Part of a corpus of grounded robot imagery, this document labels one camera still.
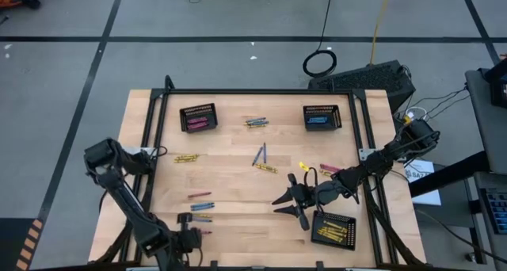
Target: wooden tabletop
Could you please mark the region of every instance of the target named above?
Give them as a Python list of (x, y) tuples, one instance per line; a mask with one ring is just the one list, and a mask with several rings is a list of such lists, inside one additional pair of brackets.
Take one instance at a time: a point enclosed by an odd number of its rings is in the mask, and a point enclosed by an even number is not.
[[(129, 95), (119, 137), (124, 147), (140, 146), (149, 96), (149, 90), (132, 90)], [(367, 98), (376, 146), (381, 147), (395, 135), (387, 96), (385, 91), (371, 90), (367, 91)], [(219, 126), (195, 134), (182, 132), (179, 109), (207, 103), (215, 103)], [(343, 127), (332, 132), (307, 132), (302, 114), (304, 105), (338, 105)], [(359, 102), (357, 112), (365, 145)], [(259, 116), (267, 117), (267, 127), (248, 129), (242, 125), (245, 120)], [(251, 166), (264, 142), (267, 163), (275, 166), (278, 174)], [(196, 202), (215, 202), (213, 209), (205, 211), (213, 217), (213, 223), (191, 223), (191, 226), (213, 232), (203, 236), (203, 265), (217, 260), (220, 266), (313, 267), (316, 261), (323, 261), (325, 267), (375, 266), (362, 188), (359, 189), (360, 204), (339, 197), (324, 206), (326, 212), (356, 218), (355, 251), (312, 243), (311, 233), (303, 231), (295, 217), (275, 214), (271, 205), (289, 186), (288, 173), (294, 173), (298, 181), (303, 180), (304, 171), (299, 168), (299, 162), (314, 167), (327, 163), (344, 168), (359, 163), (346, 96), (171, 94), (162, 145), (169, 154), (158, 160), (151, 211), (171, 230), (179, 230), (176, 214), (189, 212), (190, 205)], [(186, 154), (201, 156), (196, 162), (173, 162), (176, 156)], [(395, 164), (395, 170), (404, 173), (400, 164)], [(327, 179), (319, 176), (319, 181)], [(407, 182), (389, 174), (383, 183), (393, 228), (414, 255), (425, 261)], [(203, 191), (211, 191), (212, 195), (187, 199), (187, 195)], [(313, 208), (306, 210), (310, 222), (313, 211)], [(90, 260), (107, 250), (124, 225), (123, 213), (107, 196), (93, 238)], [(384, 261), (389, 262), (380, 225), (379, 236)], [(131, 247), (129, 258), (133, 258), (133, 250)], [(199, 252), (192, 252), (190, 261), (196, 265)], [(155, 258), (144, 258), (143, 264), (156, 265)]]

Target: black basket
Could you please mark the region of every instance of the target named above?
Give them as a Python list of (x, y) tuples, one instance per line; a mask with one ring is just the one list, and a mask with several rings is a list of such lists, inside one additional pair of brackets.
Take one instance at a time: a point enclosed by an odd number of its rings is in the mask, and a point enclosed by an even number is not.
[[(340, 227), (347, 229), (346, 236), (343, 242), (336, 242), (333, 239), (317, 233), (320, 227), (329, 227), (324, 221), (331, 222)], [(356, 219), (349, 218), (348, 216), (339, 216), (328, 212), (314, 211), (314, 222), (311, 228), (311, 241), (313, 243), (324, 244), (327, 246), (344, 248), (347, 250), (356, 249)]]
[[(303, 107), (304, 126), (309, 132), (330, 131), (341, 128), (340, 110), (337, 105), (305, 105)], [(325, 117), (326, 122), (312, 124), (311, 119)]]
[[(192, 121), (204, 120), (195, 124)], [(191, 108), (180, 109), (180, 122), (182, 132), (202, 132), (204, 130), (216, 128), (219, 124), (216, 118), (215, 104), (198, 105)]]

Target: black metal frame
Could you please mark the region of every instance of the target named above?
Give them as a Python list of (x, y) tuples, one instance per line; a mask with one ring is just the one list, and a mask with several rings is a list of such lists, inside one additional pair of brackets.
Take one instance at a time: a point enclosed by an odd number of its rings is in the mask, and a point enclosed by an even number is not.
[[(336, 94), (336, 95), (346, 95), (349, 98), (349, 107), (350, 107), (350, 114), (352, 119), (352, 125), (353, 125), (353, 131), (354, 131), (354, 138), (356, 141), (356, 152), (358, 159), (359, 157), (359, 149), (363, 148), (363, 143), (361, 140), (361, 134), (360, 134), (360, 127), (359, 127), (359, 120), (357, 118), (357, 112), (356, 112), (356, 103), (355, 103), (355, 97), (358, 97), (360, 99), (361, 107), (362, 107), (362, 113), (363, 113), (363, 119), (366, 126), (366, 136), (368, 138), (368, 145), (370, 148), (375, 148), (375, 140), (373, 137), (373, 131), (372, 131), (372, 123), (370, 121), (370, 116), (368, 112), (368, 106), (366, 103), (366, 95), (364, 93), (364, 90), (336, 90), (332, 88), (332, 90), (307, 90), (307, 89), (282, 89), (282, 90), (271, 90), (271, 89), (256, 89), (256, 90), (245, 90), (245, 89), (175, 89), (174, 85), (169, 78), (169, 76), (166, 76), (166, 84), (164, 89), (152, 89), (151, 95), (150, 95), (150, 103), (148, 105), (147, 110), (147, 116), (145, 120), (144, 125), (144, 131), (143, 131), (143, 138), (141, 141), (142, 147), (147, 147), (149, 144), (149, 135), (151, 132), (151, 127), (153, 123), (153, 117), (154, 117), (154, 107), (156, 106), (157, 100), (162, 97), (162, 103), (161, 108), (158, 114), (158, 123), (157, 128), (154, 136), (154, 147), (160, 147), (161, 140), (162, 140), (162, 131), (164, 127), (164, 120), (166, 117), (166, 107), (167, 107), (167, 100), (169, 98), (170, 94), (312, 94), (312, 95), (330, 95), (330, 94)], [(147, 187), (143, 196), (143, 199), (141, 200), (141, 204), (145, 208), (145, 210), (150, 210), (151, 205), (151, 195), (153, 192), (153, 184), (154, 184), (154, 177), (156, 174), (156, 168), (157, 168), (157, 162), (155, 160), (154, 162), (154, 169), (151, 174), (147, 175)], [(134, 193), (136, 196), (139, 196), (139, 190), (141, 186), (141, 179), (142, 175), (136, 175), (134, 180), (134, 185), (132, 187)], [(389, 211), (387, 209), (387, 201), (385, 197), (385, 190), (383, 187), (382, 182), (376, 178), (376, 184), (378, 185), (378, 197), (379, 197), (379, 206), (381, 210), (383, 211), (384, 216), (386, 216), (387, 220), (389, 220)], [(369, 185), (369, 182), (366, 181), (363, 184), (363, 189), (365, 193), (371, 193), (371, 187)], [(380, 240), (379, 240), (379, 232), (377, 230), (377, 224), (375, 217), (368, 211), (368, 222), (370, 227), (370, 232), (372, 233), (372, 245), (373, 245), (373, 253), (375, 257), (375, 264), (377, 266), (383, 264), (383, 257), (382, 257), (382, 248), (380, 246)], [(121, 252), (120, 252), (120, 258), (119, 261), (127, 261), (128, 256), (128, 248), (131, 238), (129, 237), (126, 243), (122, 246)], [(389, 255), (391, 259), (391, 264), (398, 264), (398, 258), (396, 249), (393, 246), (392, 242), (387, 239), (387, 245), (389, 248)], [(135, 263), (141, 262), (142, 254), (138, 247), (136, 247), (135, 252)], [(323, 264), (319, 261), (316, 262), (317, 266)], [(300, 270), (314, 270), (314, 268), (298, 268)]]

